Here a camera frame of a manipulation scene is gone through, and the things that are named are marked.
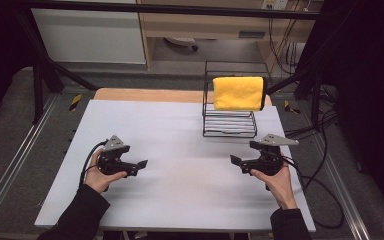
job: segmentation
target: white panel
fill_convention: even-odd
[[[55,61],[145,64],[137,13],[33,9],[33,14]]]
[[[111,203],[101,227],[160,231],[260,231],[271,229],[278,208],[263,182],[242,174],[230,154],[256,158],[250,139],[202,137],[201,104],[91,101],[36,220],[50,227],[74,197],[89,151],[116,134],[130,152],[122,159],[148,159],[137,177],[110,185]],[[276,107],[256,112],[259,134],[284,136]],[[290,156],[288,147],[282,152]],[[310,231],[315,230],[293,168],[295,197]]]

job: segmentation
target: black and yellow tape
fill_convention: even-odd
[[[299,109],[294,109],[289,106],[288,100],[285,100],[285,112],[293,112],[295,114],[301,114]]]
[[[76,110],[76,107],[77,105],[79,104],[80,102],[80,99],[82,99],[82,94],[77,94],[74,98],[73,98],[73,101],[71,102],[71,105],[70,105],[70,108],[68,109],[68,111],[74,111]]]

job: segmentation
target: human hand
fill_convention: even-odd
[[[98,193],[102,193],[110,183],[127,176],[126,172],[118,172],[113,175],[105,175],[101,173],[97,167],[98,157],[101,153],[102,148],[92,155],[92,160],[90,161],[89,170],[87,171],[85,180],[85,184],[89,185],[89,187]]]
[[[251,170],[251,174],[267,184],[277,204],[283,210],[298,208],[292,191],[289,165],[286,162],[276,175],[268,176],[255,169]]]

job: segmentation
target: person's left hand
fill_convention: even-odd
[[[90,161],[89,170],[87,171],[85,184],[89,185],[93,190],[101,194],[110,183],[117,181],[119,179],[127,176],[126,172],[118,172],[113,175],[105,175],[99,171],[96,166],[98,163],[99,155],[102,153],[102,148],[96,151],[92,155],[92,160]]]

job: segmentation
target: floor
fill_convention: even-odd
[[[205,61],[257,61],[262,62],[258,48],[252,41],[197,40],[199,50],[175,46],[158,39],[151,70],[140,68],[106,69],[80,71],[79,75],[88,81],[105,87],[155,88],[155,89],[202,89],[202,75]],[[274,84],[288,74],[276,70],[272,74]],[[70,146],[70,139],[82,117],[93,92],[80,88],[68,79],[63,79],[66,88],[62,94],[49,94],[47,99],[55,101],[47,122],[34,139],[34,145],[22,155],[17,152],[32,128],[33,91],[31,73],[21,71],[13,80],[2,106],[0,107],[0,180],[8,176],[7,168],[14,165],[11,177],[6,178],[10,187],[0,194],[0,239],[35,239],[43,229],[34,227],[34,220],[40,210],[40,203],[46,197],[64,153]],[[284,129],[297,129],[308,126],[305,112],[308,101],[295,101],[294,84],[273,94],[273,104],[278,107]],[[73,97],[83,94],[75,111],[68,111]],[[284,103],[302,113],[285,111]],[[318,227],[314,239],[384,239],[384,198],[370,175],[357,171],[352,150],[348,147],[340,126],[332,125],[327,130],[329,156],[335,163],[336,171],[342,177],[359,216],[364,222],[370,237],[354,236],[349,222],[338,229]],[[292,147],[292,155],[300,161],[305,173],[311,173],[320,162],[317,137],[301,141],[300,147]],[[22,155],[22,164],[16,166],[14,156]],[[326,169],[320,173],[329,189],[334,189]],[[334,224],[340,217],[336,203],[318,185],[313,185],[307,194],[313,218],[325,224]],[[267,234],[253,234],[253,239],[268,239]]]

